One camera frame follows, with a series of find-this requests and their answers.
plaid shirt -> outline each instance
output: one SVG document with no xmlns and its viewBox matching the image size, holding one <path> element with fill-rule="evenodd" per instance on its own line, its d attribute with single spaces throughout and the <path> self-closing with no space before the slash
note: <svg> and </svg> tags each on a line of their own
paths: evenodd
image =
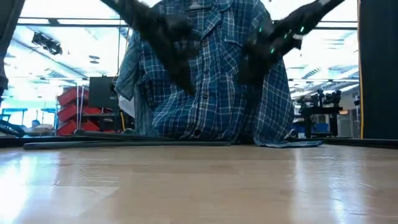
<svg viewBox="0 0 398 224">
<path fill-rule="evenodd" d="M 280 143 L 292 128 L 294 108 L 283 61 L 266 75 L 261 90 L 236 81 L 244 41 L 261 21 L 271 19 L 263 3 L 197 0 L 210 9 L 188 12 L 192 2 L 163 0 L 154 9 L 162 14 L 185 12 L 201 34 L 200 54 L 190 61 L 195 96 L 170 82 L 137 32 L 131 38 L 116 91 L 129 100 L 134 97 L 137 133 L 287 146 Z"/>
</svg>

shirt sleeve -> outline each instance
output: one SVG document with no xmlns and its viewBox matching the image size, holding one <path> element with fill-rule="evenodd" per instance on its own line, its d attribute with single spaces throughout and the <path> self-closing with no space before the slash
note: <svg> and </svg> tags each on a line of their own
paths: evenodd
<svg viewBox="0 0 398 224">
<path fill-rule="evenodd" d="M 252 12 L 252 29 L 260 22 L 271 22 L 262 2 L 257 1 Z M 292 128 L 294 107 L 283 59 L 275 64 L 262 84 L 261 99 L 252 127 L 253 140 L 258 146 L 279 143 Z"/>
<path fill-rule="evenodd" d="M 119 69 L 116 81 L 116 93 L 127 100 L 134 96 L 134 87 L 139 80 L 139 60 L 141 57 L 141 41 L 138 32 L 133 32 L 126 54 Z"/>
</svg>

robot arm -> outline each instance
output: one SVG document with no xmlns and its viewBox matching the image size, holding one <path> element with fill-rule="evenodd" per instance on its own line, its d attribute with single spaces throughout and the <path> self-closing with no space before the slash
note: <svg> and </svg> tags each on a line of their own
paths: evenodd
<svg viewBox="0 0 398 224">
<path fill-rule="evenodd" d="M 293 48 L 301 49 L 304 35 L 343 1 L 316 0 L 280 21 L 263 23 L 244 45 L 244 58 L 239 65 L 240 83 L 262 85 L 271 67 Z"/>
<path fill-rule="evenodd" d="M 169 72 L 170 79 L 189 95 L 194 95 L 188 59 L 199 49 L 193 46 L 176 48 L 180 40 L 200 40 L 183 15 L 160 15 L 138 0 L 101 0 L 115 10 L 126 23 L 147 41 L 157 58 Z"/>
</svg>

wooden table surface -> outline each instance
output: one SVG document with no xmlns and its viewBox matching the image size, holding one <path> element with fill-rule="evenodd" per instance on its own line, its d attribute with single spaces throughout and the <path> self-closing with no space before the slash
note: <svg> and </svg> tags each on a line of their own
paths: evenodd
<svg viewBox="0 0 398 224">
<path fill-rule="evenodd" d="M 0 223 L 398 223 L 398 151 L 0 151 Z"/>
</svg>

black pillar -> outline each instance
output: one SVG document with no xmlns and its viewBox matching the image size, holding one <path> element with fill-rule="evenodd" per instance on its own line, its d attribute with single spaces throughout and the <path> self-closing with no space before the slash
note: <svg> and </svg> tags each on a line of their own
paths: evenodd
<svg viewBox="0 0 398 224">
<path fill-rule="evenodd" d="M 358 0 L 361 137 L 398 139 L 398 1 Z"/>
<path fill-rule="evenodd" d="M 0 89 L 6 89 L 8 79 L 4 72 L 4 58 L 18 23 L 25 0 L 1 0 L 0 3 Z"/>
</svg>

